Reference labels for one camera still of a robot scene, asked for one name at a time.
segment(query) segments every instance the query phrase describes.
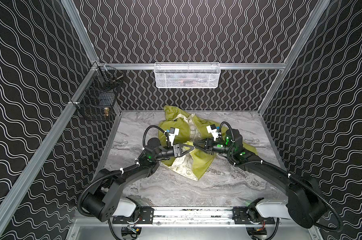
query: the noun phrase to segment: green garment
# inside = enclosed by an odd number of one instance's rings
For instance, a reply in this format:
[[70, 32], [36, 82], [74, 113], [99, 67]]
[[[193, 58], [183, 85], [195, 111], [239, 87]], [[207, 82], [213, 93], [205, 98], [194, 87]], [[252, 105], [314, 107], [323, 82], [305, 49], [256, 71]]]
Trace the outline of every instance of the green garment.
[[[162, 129], [170, 129], [171, 127], [179, 128], [179, 134], [174, 138], [174, 144], [178, 143], [186, 143], [190, 141], [190, 127], [187, 122], [184, 121], [183, 118], [177, 118], [173, 121], [174, 118], [176, 118], [179, 114], [184, 115], [185, 117], [189, 117], [190, 114], [177, 108], [174, 106], [164, 106], [165, 111], [165, 119], [166, 121], [161, 122], [159, 124], [159, 127]], [[212, 135], [207, 132], [206, 126], [215, 124], [217, 127], [220, 126], [220, 123], [210, 121], [210, 120], [204, 120], [202, 118], [199, 118], [197, 116], [194, 116], [192, 118], [193, 123], [197, 127], [198, 131], [201, 134], [201, 138], [205, 139], [207, 137], [211, 137]], [[225, 138], [227, 128], [222, 127], [222, 137]], [[166, 137], [163, 132], [158, 131], [158, 136], [161, 141], [161, 144], [164, 146], [166, 145]], [[254, 152], [257, 154], [257, 150], [255, 147], [250, 146], [249, 144], [243, 143], [243, 147], [247, 149], [248, 151]], [[215, 155], [206, 154], [203, 151], [199, 149], [194, 149], [190, 152], [190, 154], [193, 157], [193, 166], [192, 171], [194, 175], [200, 179], [203, 174], [206, 172], [206, 170], [209, 168], [210, 164], [212, 163]], [[171, 166], [174, 162], [174, 157], [170, 160], [163, 161], [162, 163], [166, 166]]]

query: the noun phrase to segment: black wavy pattern wall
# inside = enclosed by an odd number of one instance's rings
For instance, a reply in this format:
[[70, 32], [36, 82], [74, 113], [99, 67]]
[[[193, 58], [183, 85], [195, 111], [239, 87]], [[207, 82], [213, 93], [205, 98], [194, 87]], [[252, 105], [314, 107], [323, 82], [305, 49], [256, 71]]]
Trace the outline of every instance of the black wavy pattern wall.
[[287, 170], [317, 178], [342, 217], [323, 238], [362, 239], [362, 1], [330, 2], [264, 119]]
[[93, 179], [112, 125], [73, 115], [1, 239], [66, 238], [77, 197]]
[[74, 2], [104, 63], [280, 63], [317, 0]]
[[218, 87], [157, 88], [153, 71], [127, 71], [118, 89], [121, 109], [160, 110], [165, 105], [184, 110], [258, 110], [278, 70], [224, 70]]
[[0, 204], [89, 68], [59, 0], [0, 1]]

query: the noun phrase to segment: gray marble surface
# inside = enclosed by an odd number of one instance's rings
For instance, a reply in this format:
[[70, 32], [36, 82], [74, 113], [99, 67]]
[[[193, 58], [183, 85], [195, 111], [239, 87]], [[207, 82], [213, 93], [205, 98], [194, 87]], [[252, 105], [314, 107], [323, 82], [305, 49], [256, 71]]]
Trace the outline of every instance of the gray marble surface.
[[[238, 129], [246, 143], [256, 147], [259, 156], [279, 166], [267, 135], [255, 112], [193, 112], [203, 119], [226, 121]], [[146, 127], [165, 120], [163, 111], [123, 112], [105, 168], [116, 170], [130, 166], [142, 149]], [[151, 129], [146, 139], [157, 137]], [[287, 199], [276, 187], [260, 177], [229, 165], [216, 157], [199, 181], [181, 176], [160, 165], [149, 178], [129, 185], [124, 196], [149, 206], [246, 206], [258, 197]]]

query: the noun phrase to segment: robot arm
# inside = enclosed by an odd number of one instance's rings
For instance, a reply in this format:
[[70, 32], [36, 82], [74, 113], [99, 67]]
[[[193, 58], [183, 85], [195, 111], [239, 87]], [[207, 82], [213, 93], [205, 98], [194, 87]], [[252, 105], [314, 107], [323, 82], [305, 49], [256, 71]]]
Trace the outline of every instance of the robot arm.
[[[253, 152], [247, 151], [242, 145], [242, 136], [237, 129], [232, 129], [229, 126], [225, 139], [222, 139], [220, 129], [217, 132], [214, 125], [209, 126], [209, 129], [213, 137], [194, 142], [194, 146], [169, 144], [170, 142], [168, 142], [167, 146], [169, 147], [163, 147], [158, 138], [151, 138], [138, 159], [136, 159], [135, 166], [130, 166], [125, 171], [122, 168], [120, 171], [103, 169], [97, 174], [97, 180], [93, 181], [78, 199], [77, 207], [79, 212], [86, 216], [95, 216], [101, 222], [108, 220], [116, 211], [122, 191], [127, 185], [154, 174], [159, 167], [160, 160], [181, 157], [197, 148], [208, 154], [218, 153], [226, 157], [231, 165], [254, 173], [279, 188], [288, 196], [288, 204], [285, 205], [288, 214], [284, 213], [283, 215], [290, 215], [300, 226], [310, 228], [316, 225], [332, 232], [342, 230], [342, 221], [339, 214], [325, 200], [314, 178], [303, 179], [289, 174], [278, 166], [262, 160]], [[256, 201], [254, 207], [249, 208], [251, 211], [248, 215], [251, 215], [252, 218], [265, 217], [265, 214], [257, 212], [257, 210], [261, 209], [260, 204], [264, 204], [265, 201], [262, 202], [260, 199]], [[337, 228], [330, 228], [316, 223], [328, 210], [336, 216], [339, 223]]]
[[[79, 199], [79, 201], [82, 201], [80, 207], [86, 209], [101, 222], [107, 221], [116, 211], [122, 191], [126, 186], [155, 173], [159, 167], [160, 160], [169, 159], [170, 157], [181, 157], [193, 149], [194, 146], [186, 144], [162, 147], [158, 138], [149, 139], [147, 146], [145, 146], [136, 161], [138, 167], [136, 166], [130, 171], [123, 171], [122, 174], [114, 175], [107, 180], [92, 185], [83, 199]], [[98, 172], [95, 179], [112, 173], [112, 171], [102, 169]]]

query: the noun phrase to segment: silver metal panel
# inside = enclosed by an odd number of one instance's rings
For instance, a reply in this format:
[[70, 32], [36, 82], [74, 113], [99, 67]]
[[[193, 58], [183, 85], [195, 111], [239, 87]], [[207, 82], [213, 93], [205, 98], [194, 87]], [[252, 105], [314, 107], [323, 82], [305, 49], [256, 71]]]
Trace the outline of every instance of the silver metal panel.
[[[85, 76], [73, 95], [73, 102], [81, 96], [94, 72], [90, 70]], [[0, 205], [0, 237], [75, 111], [76, 107], [69, 102]]]
[[98, 162], [96, 172], [94, 173], [93, 180], [95, 179], [97, 173], [101, 169], [104, 168], [105, 163], [107, 162], [111, 146], [113, 145], [114, 137], [116, 136], [118, 126], [120, 125], [120, 122], [121, 122], [121, 117], [122, 117], [122, 113], [118, 114], [116, 116], [116, 119], [115, 119], [115, 121], [113, 123], [113, 127], [110, 130], [110, 135], [109, 135], [109, 138], [107, 140], [107, 144], [106, 144], [106, 146], [104, 148], [104, 151], [102, 151], [100, 161]]
[[269, 141], [270, 141], [270, 145], [271, 145], [271, 147], [273, 148], [274, 154], [276, 155], [276, 158], [277, 158], [277, 160], [278, 160], [278, 162], [279, 162], [279, 164], [280, 164], [280, 167], [281, 167], [282, 169], [286, 170], [285, 165], [283, 164], [282, 158], [281, 158], [281, 156], [279, 155], [279, 151], [278, 151], [278, 149], [277, 149], [277, 147], [276, 147], [276, 145], [275, 145], [275, 143], [274, 143], [273, 138], [272, 138], [271, 135], [270, 135], [269, 129], [268, 129], [268, 127], [266, 126], [266, 123], [265, 123], [262, 115], [260, 115], [260, 121], [261, 121], [261, 124], [262, 124], [262, 126], [263, 126], [263, 128], [264, 128], [264, 130], [265, 130], [265, 133], [266, 133], [266, 135], [267, 135], [267, 137], [268, 137], [268, 139], [269, 139]]
[[[154, 63], [101, 63], [119, 70], [154, 70]], [[285, 63], [220, 63], [222, 70], [285, 69]]]
[[[109, 228], [100, 227], [81, 227], [78, 233], [78, 238], [81, 240], [114, 240]], [[266, 229], [268, 237], [274, 230], [274, 227]], [[194, 227], [174, 227], [174, 228], [143, 228], [139, 237], [140, 240], [230, 240], [243, 239], [250, 240], [251, 238], [246, 232], [246, 228], [194, 228]], [[311, 240], [308, 230], [302, 227], [282, 227], [279, 226], [273, 240]]]
[[319, 229], [316, 226], [312, 226], [308, 229], [311, 236], [311, 240], [324, 240]]
[[[137, 227], [261, 227], [261, 224], [236, 224], [233, 218], [232, 207], [153, 207], [153, 224], [137, 224]], [[283, 227], [297, 227], [297, 223], [290, 219], [281, 219]], [[94, 217], [75, 217], [75, 227], [105, 226]], [[116, 227], [125, 227], [126, 224], [113, 224]]]
[[266, 97], [264, 98], [263, 102], [260, 105], [260, 108], [258, 109], [258, 112], [261, 115], [264, 114], [266, 108], [268, 107], [274, 94], [277, 92], [277, 89], [281, 85], [286, 74], [289, 72], [291, 66], [297, 59], [303, 46], [308, 41], [309, 36], [311, 35], [312, 31], [314, 30], [314, 27], [317, 25], [322, 14], [325, 12], [327, 6], [329, 5], [329, 2], [330, 2], [330, 0], [319, 0], [317, 2], [316, 6], [314, 7], [313, 11], [310, 13], [310, 16], [309, 16], [305, 26], [303, 27], [303, 29], [300, 32], [300, 35], [297, 38], [297, 41], [295, 42], [295, 44], [291, 48], [291, 51], [289, 52], [289, 55], [285, 59], [286, 68], [277, 74], [274, 82], [272, 83], [272, 86], [270, 87], [268, 93], [266, 94]]
[[77, 32], [78, 38], [80, 39], [80, 42], [84, 47], [89, 61], [91, 61], [92, 63], [99, 62], [97, 54], [94, 51], [93, 44], [90, 42], [88, 32], [85, 29], [85, 26], [80, 18], [80, 15], [76, 6], [74, 5], [73, 0], [61, 0], [61, 2], [73, 24], [74, 29]]
[[66, 235], [66, 240], [76, 239], [79, 230], [80, 230], [80, 227], [74, 227], [74, 226], [70, 227], [68, 235]]

